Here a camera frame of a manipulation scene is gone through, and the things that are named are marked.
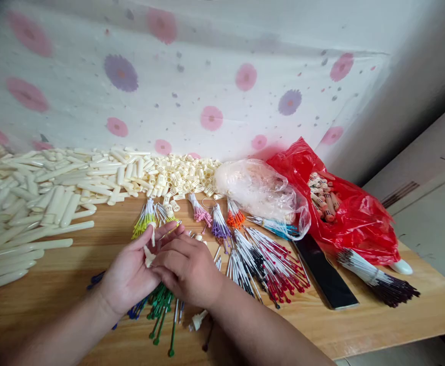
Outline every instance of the plastic bag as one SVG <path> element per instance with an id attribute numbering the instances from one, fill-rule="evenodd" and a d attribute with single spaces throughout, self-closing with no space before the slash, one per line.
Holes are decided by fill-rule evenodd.
<path id="1" fill-rule="evenodd" d="M 287 151 L 267 160 L 277 172 L 288 178 L 309 202 L 312 224 L 310 234 L 325 251 L 351 248 L 374 265 L 400 260 L 392 217 L 373 196 L 354 184 L 328 173 L 324 163 L 301 137 Z M 333 187 L 342 200 L 333 223 L 325 223 L 311 202 L 307 185 L 312 172 L 333 176 Z"/>
<path id="2" fill-rule="evenodd" d="M 286 225 L 298 217 L 299 236 L 291 236 L 286 225 L 282 230 L 289 239 L 300 240 L 310 228 L 311 217 L 307 200 L 297 204 L 295 190 L 287 178 L 258 159 L 227 162 L 214 173 L 214 190 L 236 201 L 252 215 L 275 220 Z"/>

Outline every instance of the person's right hand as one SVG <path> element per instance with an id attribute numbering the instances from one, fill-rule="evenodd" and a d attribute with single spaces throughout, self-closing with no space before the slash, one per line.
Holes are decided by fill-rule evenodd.
<path id="1" fill-rule="evenodd" d="M 225 280 L 207 246 L 186 234 L 162 247 L 151 268 L 177 298 L 204 309 L 216 302 Z"/>

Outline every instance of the hand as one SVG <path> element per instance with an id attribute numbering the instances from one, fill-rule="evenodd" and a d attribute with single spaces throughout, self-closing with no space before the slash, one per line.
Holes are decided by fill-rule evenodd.
<path id="1" fill-rule="evenodd" d="M 204 309 L 217 301 L 225 279 L 207 246 L 186 234 L 163 246 L 151 268 L 176 297 Z"/>
<path id="2" fill-rule="evenodd" d="M 167 237 L 162 238 L 175 227 L 176 221 L 170 221 L 156 229 L 157 248 L 173 240 L 185 229 L 183 225 L 180 225 Z M 156 252 L 151 247 L 152 233 L 153 227 L 148 225 L 139 238 L 122 249 L 99 284 L 99 293 L 119 317 L 148 296 L 161 281 L 160 277 L 144 264 L 142 248 L 149 244 L 150 251 Z"/>

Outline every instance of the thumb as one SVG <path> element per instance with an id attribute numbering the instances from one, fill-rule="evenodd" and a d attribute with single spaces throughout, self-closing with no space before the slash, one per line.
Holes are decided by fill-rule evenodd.
<path id="1" fill-rule="evenodd" d="M 139 250 L 142 247 L 144 247 L 148 242 L 151 241 L 151 236 L 153 235 L 154 228 L 151 225 L 148 225 L 146 230 L 143 232 L 143 234 L 138 237 L 137 239 L 134 239 L 132 242 L 130 242 L 126 247 L 125 250 L 127 251 L 134 251 Z"/>
<path id="2" fill-rule="evenodd" d="M 175 274 L 165 267 L 151 267 L 151 270 L 161 277 L 163 284 L 175 294 L 176 297 L 180 294 L 180 286 Z"/>

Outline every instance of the wooden table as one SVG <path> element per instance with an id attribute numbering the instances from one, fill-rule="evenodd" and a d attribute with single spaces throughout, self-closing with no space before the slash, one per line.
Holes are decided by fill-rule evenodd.
<path id="1" fill-rule="evenodd" d="M 181 210 L 176 213 L 176 217 L 182 219 L 189 229 L 200 232 L 203 226 L 193 221 L 190 203 L 178 202 Z M 225 213 L 226 202 L 219 202 Z M 98 212 L 90 217 L 95 220 L 95 228 L 76 232 L 73 236 L 64 235 L 74 238 L 71 248 L 47 251 L 23 279 L 0 288 L 0 349 L 21 339 L 85 294 L 90 278 L 107 268 L 120 249 L 130 241 L 133 223 L 143 203 L 144 199 L 139 198 L 128 199 L 115 206 L 99 205 Z M 205 238 L 209 249 L 215 254 L 217 244 L 210 232 L 207 233 Z M 278 242 L 290 247 L 284 240 Z M 407 279 L 419 289 L 422 294 L 420 298 L 391 309 L 378 302 L 354 274 L 340 268 L 340 274 L 360 301 L 358 307 L 329 310 L 312 285 L 304 294 L 296 293 L 291 297 L 292 303 L 285 303 L 278 314 L 333 359 L 444 334 L 445 278 L 405 245 L 400 245 L 400 252 L 414 269 L 414 274 L 393 275 Z M 228 257 L 223 255 L 224 271 L 227 260 Z M 262 297 L 267 306 L 275 309 L 266 294 Z M 173 313 L 167 315 L 161 342 L 154 346 L 148 339 L 154 321 L 145 318 L 149 308 L 143 310 L 137 321 L 123 318 L 117 330 L 110 332 L 82 364 L 242 363 L 234 347 L 217 327 L 209 352 L 202 351 L 208 322 L 204 322 L 199 332 L 189 332 L 187 325 L 190 318 L 198 312 L 198 309 L 190 306 L 185 308 L 184 326 L 178 327 L 176 331 L 175 357 L 169 358 L 167 353 Z"/>

